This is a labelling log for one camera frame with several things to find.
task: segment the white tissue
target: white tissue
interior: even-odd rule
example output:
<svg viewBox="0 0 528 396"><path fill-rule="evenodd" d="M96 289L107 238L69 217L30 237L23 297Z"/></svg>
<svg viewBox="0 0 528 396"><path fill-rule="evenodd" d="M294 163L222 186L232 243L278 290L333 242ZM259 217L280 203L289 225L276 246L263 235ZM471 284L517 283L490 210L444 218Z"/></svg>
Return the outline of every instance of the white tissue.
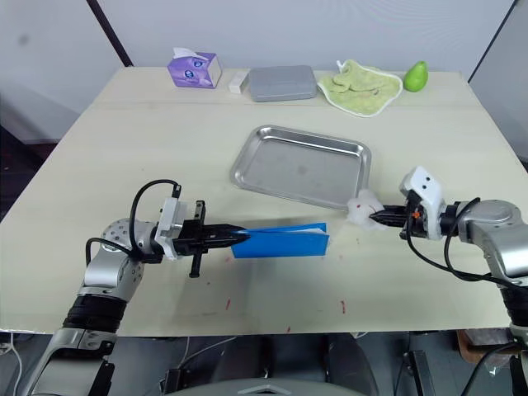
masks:
<svg viewBox="0 0 528 396"><path fill-rule="evenodd" d="M174 51L174 56L172 57L173 59L192 57L208 60L205 56L198 55L196 52L191 51L188 48L174 47L172 50Z"/></svg>
<svg viewBox="0 0 528 396"><path fill-rule="evenodd" d="M351 223L359 225L363 229L387 229L386 225L376 223L369 217L373 213L384 209L371 190L360 190L357 198L349 200L347 205L348 216L346 219Z"/></svg>

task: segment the gray container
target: gray container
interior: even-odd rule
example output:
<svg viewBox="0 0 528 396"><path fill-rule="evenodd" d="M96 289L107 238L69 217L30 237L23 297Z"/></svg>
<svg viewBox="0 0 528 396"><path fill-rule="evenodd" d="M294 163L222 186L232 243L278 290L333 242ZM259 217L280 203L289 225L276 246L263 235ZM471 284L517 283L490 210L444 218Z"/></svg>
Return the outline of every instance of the gray container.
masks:
<svg viewBox="0 0 528 396"><path fill-rule="evenodd" d="M249 90L254 101L293 101L315 97L317 83L309 66L252 68Z"/></svg>
<svg viewBox="0 0 528 396"><path fill-rule="evenodd" d="M370 150L347 139L274 125L256 128L231 169L245 190L347 210L367 188Z"/></svg>

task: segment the white eraser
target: white eraser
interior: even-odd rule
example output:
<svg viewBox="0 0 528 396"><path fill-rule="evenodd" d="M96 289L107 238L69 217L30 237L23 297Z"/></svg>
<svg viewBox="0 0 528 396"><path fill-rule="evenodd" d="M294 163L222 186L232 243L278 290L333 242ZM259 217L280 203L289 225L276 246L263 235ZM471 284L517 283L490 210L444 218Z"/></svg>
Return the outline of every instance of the white eraser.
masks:
<svg viewBox="0 0 528 396"><path fill-rule="evenodd" d="M229 91L231 93L242 93L246 80L248 79L248 72L240 70L236 72L229 82Z"/></svg>

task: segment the white wall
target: white wall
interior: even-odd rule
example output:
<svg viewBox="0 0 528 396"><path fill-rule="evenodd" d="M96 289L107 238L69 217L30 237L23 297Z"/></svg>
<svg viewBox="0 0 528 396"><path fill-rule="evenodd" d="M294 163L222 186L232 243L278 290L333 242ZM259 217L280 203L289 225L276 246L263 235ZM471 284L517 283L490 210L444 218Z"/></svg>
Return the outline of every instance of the white wall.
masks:
<svg viewBox="0 0 528 396"><path fill-rule="evenodd" d="M516 154L528 161L528 1L513 9L471 87Z"/></svg>
<svg viewBox="0 0 528 396"><path fill-rule="evenodd" d="M226 67L336 59L468 77L511 0L100 0L134 64L172 47ZM25 141L58 139L120 67L83 0L0 2L0 121Z"/></svg>

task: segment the blue folder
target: blue folder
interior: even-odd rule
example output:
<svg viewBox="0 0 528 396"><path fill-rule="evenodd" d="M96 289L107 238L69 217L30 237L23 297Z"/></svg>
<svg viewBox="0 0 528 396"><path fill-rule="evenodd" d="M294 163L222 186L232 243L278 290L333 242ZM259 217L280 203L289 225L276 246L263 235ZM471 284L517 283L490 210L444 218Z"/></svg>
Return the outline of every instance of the blue folder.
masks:
<svg viewBox="0 0 528 396"><path fill-rule="evenodd" d="M231 247L235 258L324 256L328 245L325 223L240 232L250 238Z"/></svg>

